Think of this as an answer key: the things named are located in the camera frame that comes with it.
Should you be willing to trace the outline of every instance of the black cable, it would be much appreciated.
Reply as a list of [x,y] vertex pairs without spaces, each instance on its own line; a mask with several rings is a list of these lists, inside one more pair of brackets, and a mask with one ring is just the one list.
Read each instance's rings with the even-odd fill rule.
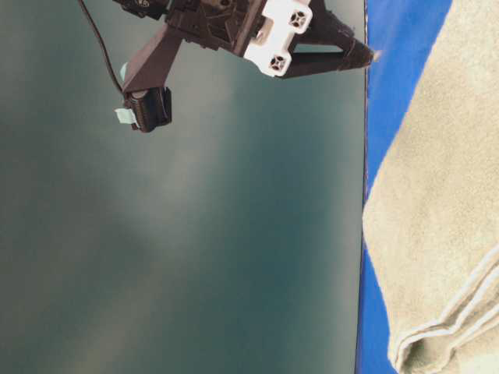
[[92,26],[92,31],[94,32],[95,37],[97,38],[97,41],[99,42],[99,46],[101,46],[102,54],[104,55],[104,60],[106,63],[106,68],[108,68],[109,76],[111,77],[112,82],[115,85],[116,89],[119,91],[119,93],[121,95],[123,95],[123,89],[120,86],[120,84],[118,83],[118,80],[116,79],[115,72],[112,69],[111,60],[109,59],[109,55],[108,55],[108,50],[106,49],[106,46],[104,45],[104,41],[102,40],[102,36],[99,33],[99,30],[97,29],[97,26],[95,25],[95,22],[92,19],[92,16],[90,15],[90,13],[88,12],[88,9],[85,6],[85,3],[83,2],[83,0],[77,0],[77,1],[80,4],[81,10],[83,10],[83,14],[87,18],[88,23]]

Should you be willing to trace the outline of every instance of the black plastic part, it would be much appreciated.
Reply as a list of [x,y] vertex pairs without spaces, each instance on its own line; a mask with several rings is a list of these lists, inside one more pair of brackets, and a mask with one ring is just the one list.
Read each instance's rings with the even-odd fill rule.
[[141,132],[151,132],[158,126],[172,121],[172,92],[167,87],[133,92],[127,98],[127,107],[136,116],[136,126]]
[[160,19],[166,14],[170,0],[113,0],[122,5],[122,8],[134,16],[144,18],[148,16]]

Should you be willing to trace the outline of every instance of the folded towel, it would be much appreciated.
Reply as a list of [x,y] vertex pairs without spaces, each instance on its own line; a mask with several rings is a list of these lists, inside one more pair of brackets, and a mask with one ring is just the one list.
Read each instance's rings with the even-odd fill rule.
[[499,372],[498,20],[453,1],[365,206],[399,372]]

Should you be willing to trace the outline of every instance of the robotic arm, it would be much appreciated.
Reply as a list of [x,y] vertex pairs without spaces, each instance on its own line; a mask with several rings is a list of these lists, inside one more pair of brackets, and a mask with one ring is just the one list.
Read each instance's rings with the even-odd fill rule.
[[[126,65],[120,87],[120,122],[141,132],[172,121],[172,94],[165,82],[182,41],[225,49],[280,79],[364,68],[373,61],[373,52],[326,9],[324,0],[113,1],[135,16],[165,16],[165,24]],[[295,52],[297,44],[330,45],[342,51]],[[103,51],[112,71],[104,47]]]

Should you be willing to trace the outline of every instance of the blue fabric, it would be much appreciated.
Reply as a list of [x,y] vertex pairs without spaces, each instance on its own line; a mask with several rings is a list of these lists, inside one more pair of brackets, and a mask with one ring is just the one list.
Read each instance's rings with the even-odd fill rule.
[[[367,89],[367,191],[401,125],[451,0],[368,0],[368,43],[381,51]],[[356,373],[391,374],[388,320],[366,246],[360,274]]]

